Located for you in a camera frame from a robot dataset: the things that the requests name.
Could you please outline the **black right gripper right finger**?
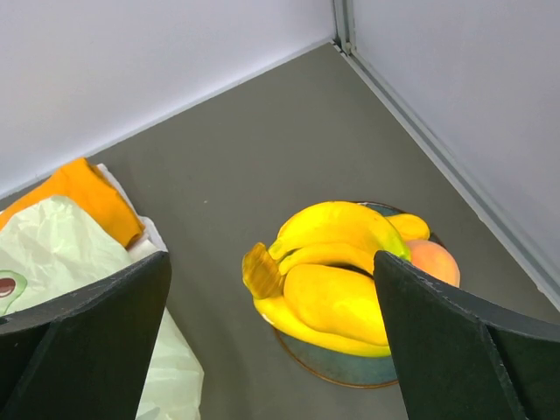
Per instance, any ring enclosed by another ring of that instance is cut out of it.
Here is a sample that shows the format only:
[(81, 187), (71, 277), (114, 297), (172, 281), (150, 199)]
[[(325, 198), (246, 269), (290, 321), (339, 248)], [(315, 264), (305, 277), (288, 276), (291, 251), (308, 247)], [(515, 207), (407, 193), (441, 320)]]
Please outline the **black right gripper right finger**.
[(410, 419), (557, 419), (559, 326), (379, 251), (373, 274)]

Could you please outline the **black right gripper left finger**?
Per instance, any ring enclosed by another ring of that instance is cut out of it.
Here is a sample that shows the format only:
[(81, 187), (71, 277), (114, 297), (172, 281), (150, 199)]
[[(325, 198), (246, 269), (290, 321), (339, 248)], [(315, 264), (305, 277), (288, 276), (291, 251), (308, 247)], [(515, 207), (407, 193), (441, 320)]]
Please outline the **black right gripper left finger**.
[(172, 280), (158, 251), (1, 318), (3, 419), (133, 419)]

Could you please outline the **yellow mango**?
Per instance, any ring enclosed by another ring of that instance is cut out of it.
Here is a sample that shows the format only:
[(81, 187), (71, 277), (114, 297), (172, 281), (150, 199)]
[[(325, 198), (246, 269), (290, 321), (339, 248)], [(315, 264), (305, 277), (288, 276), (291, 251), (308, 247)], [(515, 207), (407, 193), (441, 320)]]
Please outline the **yellow mango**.
[(284, 281), (287, 305), (305, 325), (370, 345), (388, 344), (375, 282), (347, 269), (301, 264)]

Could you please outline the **green avocado print plastic bag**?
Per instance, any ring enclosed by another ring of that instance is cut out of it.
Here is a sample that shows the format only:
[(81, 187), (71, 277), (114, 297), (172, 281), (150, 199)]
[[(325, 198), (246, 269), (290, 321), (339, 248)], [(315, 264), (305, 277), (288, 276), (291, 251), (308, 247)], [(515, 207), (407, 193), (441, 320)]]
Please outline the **green avocado print plastic bag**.
[[(53, 196), (13, 215), (1, 229), (1, 313), (57, 298), (122, 270), (128, 250), (71, 199)], [(171, 314), (163, 314), (139, 419), (198, 419), (204, 371)]]

